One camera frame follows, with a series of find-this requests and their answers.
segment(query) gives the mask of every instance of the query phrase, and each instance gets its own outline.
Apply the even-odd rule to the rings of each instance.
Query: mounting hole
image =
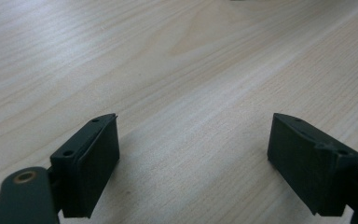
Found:
[[[341,154],[341,155],[344,155],[344,156],[351,155],[351,153],[350,153],[350,152],[345,151],[345,150],[342,150],[342,149],[340,149],[340,150],[338,151],[338,153],[339,153],[339,154]]]
[[[26,171],[24,173],[16,175],[16,177],[14,177],[14,183],[24,184],[24,183],[27,183],[27,182],[33,180],[35,177],[36,177],[35,171]]]
[[[62,153],[62,155],[64,156],[64,157],[70,157],[70,156],[72,156],[74,154],[74,151],[71,151],[71,150],[69,150],[69,151],[64,151],[63,153]]]

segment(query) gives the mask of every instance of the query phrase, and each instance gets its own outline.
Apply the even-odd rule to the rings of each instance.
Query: wood grain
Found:
[[[267,146],[280,112],[358,150],[358,0],[0,1],[0,183],[112,112],[120,163],[62,223],[349,223]]]

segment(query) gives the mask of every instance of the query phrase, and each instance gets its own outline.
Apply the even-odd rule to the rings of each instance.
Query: light wooden surface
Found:
[[[121,161],[62,223],[349,223],[267,147],[280,112],[358,150],[358,0],[0,1],[0,183],[112,112]]]

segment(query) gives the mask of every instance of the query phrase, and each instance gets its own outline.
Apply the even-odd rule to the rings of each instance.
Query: black mechanical part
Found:
[[[0,223],[59,223],[90,217],[118,159],[117,116],[92,119],[51,157],[51,167],[8,176],[0,190]]]
[[[358,152],[302,119],[274,114],[268,160],[313,215],[358,223]]]

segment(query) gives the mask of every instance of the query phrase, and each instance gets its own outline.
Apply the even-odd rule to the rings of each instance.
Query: wooden table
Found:
[[[112,112],[120,163],[62,223],[349,223],[267,147],[279,112],[358,150],[358,0],[0,1],[0,184]]]

